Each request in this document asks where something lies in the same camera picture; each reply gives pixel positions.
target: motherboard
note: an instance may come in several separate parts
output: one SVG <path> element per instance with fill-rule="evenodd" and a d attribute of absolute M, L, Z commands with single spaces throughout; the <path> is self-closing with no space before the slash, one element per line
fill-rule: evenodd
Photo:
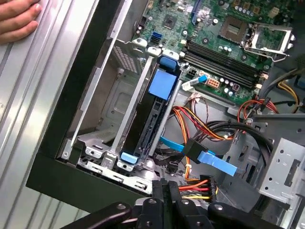
<path fill-rule="evenodd" d="M 197 72 L 205 70 L 220 83 L 219 87 L 205 84 L 196 89 L 206 88 L 240 104 L 251 99 L 255 89 L 257 92 L 261 87 L 260 73 L 270 69 L 275 55 L 268 52 L 257 55 L 245 50 L 246 41 L 253 36 L 253 27 L 260 24 L 288 27 L 297 5 L 296 0 L 150 0 L 135 38 L 180 53 L 189 66 Z M 279 50 L 285 35 L 285 30 L 262 26 L 255 47 Z M 184 71 L 182 80 L 198 77 L 188 74 L 189 70 Z M 230 87 L 235 84 L 239 86 L 237 91 Z"/>

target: silver metal panel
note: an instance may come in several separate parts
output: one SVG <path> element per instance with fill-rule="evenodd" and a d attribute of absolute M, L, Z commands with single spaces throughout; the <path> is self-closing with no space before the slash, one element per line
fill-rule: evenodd
<path fill-rule="evenodd" d="M 274 140 L 275 145 L 281 138 L 300 145 L 305 144 L 305 114 L 254 115 L 253 120 L 257 123 L 266 123 L 266 127 L 261 131 L 266 137 Z"/>
<path fill-rule="evenodd" d="M 60 228 L 86 214 L 24 185 L 98 0 L 40 3 L 37 31 L 0 47 L 0 229 Z"/>
<path fill-rule="evenodd" d="M 281 139 L 272 151 L 270 162 L 264 172 L 264 179 L 259 187 L 259 192 L 283 203 L 290 204 L 297 198 L 302 183 L 305 179 L 305 147 L 286 139 Z"/>
<path fill-rule="evenodd" d="M 71 148 L 72 148 L 72 146 L 75 143 L 75 140 L 76 140 L 77 135 L 78 135 L 78 131 L 79 131 L 79 129 L 80 129 L 81 125 L 82 125 L 82 122 L 83 122 L 83 120 L 85 118 L 85 115 L 86 115 L 87 110 L 89 108 L 90 101 L 93 98 L 93 95 L 94 95 L 94 92 L 95 92 L 95 90 L 97 88 L 98 82 L 100 81 L 102 73 L 103 73 L 103 71 L 104 71 L 104 69 L 106 67 L 106 63 L 107 63 L 107 61 L 108 61 L 108 59 L 110 57 L 110 54 L 112 52 L 112 49 L 113 49 L 114 44 L 116 42 L 116 39 L 117 39 L 117 37 L 119 35 L 120 29 L 121 29 L 121 27 L 123 25 L 124 19 L 125 19 L 126 15 L 127 15 L 127 12 L 128 12 L 128 9 L 130 8 L 131 3 L 132 3 L 132 0 L 125 0 L 124 1 L 124 5 L 122 7 L 122 11 L 120 12 L 120 15 L 118 17 L 120 20 L 117 20 L 117 22 L 116 22 L 116 24 L 114 26 L 114 29 L 112 31 L 112 38 L 113 38 L 113 40 L 111 41 L 110 47 L 109 47 L 109 49 L 107 51 L 107 54 L 106 54 L 106 56 L 104 58 L 104 62 L 103 62 L 102 66 L 100 68 L 97 68 L 97 70 L 96 70 L 96 72 L 95 72 L 95 74 L 93 76 L 92 82 L 90 83 L 90 86 L 88 88 L 88 92 L 87 92 L 86 97 L 84 99 L 84 103 L 81 105 L 81 110 L 83 111 L 83 113 L 81 115 L 80 121 L 79 121 L 79 123 L 78 123 L 78 125 L 76 127 L 75 133 L 74 133 L 73 138 L 71 140 Z"/>

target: blue connector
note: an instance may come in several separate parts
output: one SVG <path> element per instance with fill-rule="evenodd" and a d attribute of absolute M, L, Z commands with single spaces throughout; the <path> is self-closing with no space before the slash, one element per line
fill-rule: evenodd
<path fill-rule="evenodd" d="M 159 34 L 157 32 L 153 32 L 151 36 L 151 42 L 153 43 L 159 43 L 161 41 L 162 34 Z"/>
<path fill-rule="evenodd" d="M 234 165 L 231 165 L 230 163 L 223 161 L 222 159 L 219 159 L 218 157 L 203 151 L 201 152 L 201 154 L 198 156 L 197 159 L 201 163 L 211 165 L 231 176 L 234 176 L 237 170 L 237 167 L 235 167 Z"/>

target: side panel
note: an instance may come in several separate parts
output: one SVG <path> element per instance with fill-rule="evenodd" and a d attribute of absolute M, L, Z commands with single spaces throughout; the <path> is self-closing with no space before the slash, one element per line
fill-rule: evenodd
<path fill-rule="evenodd" d="M 86 214 L 24 185 L 99 1 L 40 3 L 36 32 L 0 46 L 0 229 L 60 228 Z"/>

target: ventilation holes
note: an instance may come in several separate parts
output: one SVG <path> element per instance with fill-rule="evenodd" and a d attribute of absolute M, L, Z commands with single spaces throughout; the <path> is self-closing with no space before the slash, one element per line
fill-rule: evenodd
<path fill-rule="evenodd" d="M 124 69 L 127 69 L 134 73 L 138 73 L 133 58 L 123 53 L 119 46 L 114 46 L 113 50 Z"/>

